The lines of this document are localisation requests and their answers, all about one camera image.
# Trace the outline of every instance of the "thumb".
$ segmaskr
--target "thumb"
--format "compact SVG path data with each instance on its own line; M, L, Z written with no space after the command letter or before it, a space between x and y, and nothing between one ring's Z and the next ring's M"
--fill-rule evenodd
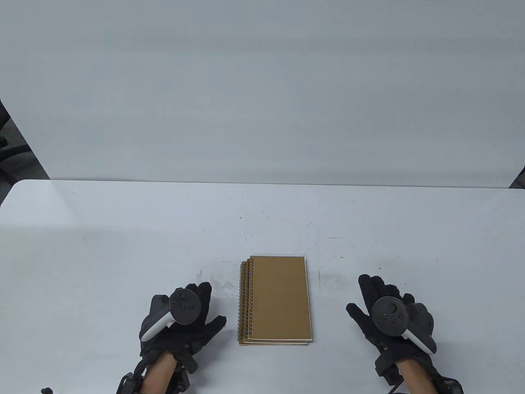
M217 316L203 327L202 346L206 345L212 338L219 333L226 325L226 316Z
M366 315L356 304L348 304L346 306L346 311L352 319L358 324L358 326L363 329L368 322L368 315Z

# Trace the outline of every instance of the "human arm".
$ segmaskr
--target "human arm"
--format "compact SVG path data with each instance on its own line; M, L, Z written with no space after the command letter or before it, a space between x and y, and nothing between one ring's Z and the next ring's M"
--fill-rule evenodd
M416 360L407 358L396 365L411 394L438 394L426 370Z
M165 394L176 367L177 360L173 354L164 352L146 373L140 393Z

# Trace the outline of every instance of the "notebook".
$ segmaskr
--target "notebook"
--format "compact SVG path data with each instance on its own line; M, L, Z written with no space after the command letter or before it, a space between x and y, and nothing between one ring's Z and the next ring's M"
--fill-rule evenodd
M241 345L307 345L312 341L304 257L252 256L241 263Z

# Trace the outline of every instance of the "white wall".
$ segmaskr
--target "white wall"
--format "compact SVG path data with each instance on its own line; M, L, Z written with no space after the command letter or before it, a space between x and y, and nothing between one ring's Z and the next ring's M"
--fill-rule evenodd
M18 0L0 96L55 179L507 187L522 0Z

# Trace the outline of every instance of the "stack of notebooks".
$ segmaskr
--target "stack of notebooks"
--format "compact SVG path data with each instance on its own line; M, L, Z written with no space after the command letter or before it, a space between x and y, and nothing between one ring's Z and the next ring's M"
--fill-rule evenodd
M307 345L312 341L304 257L252 256L241 263L240 345Z

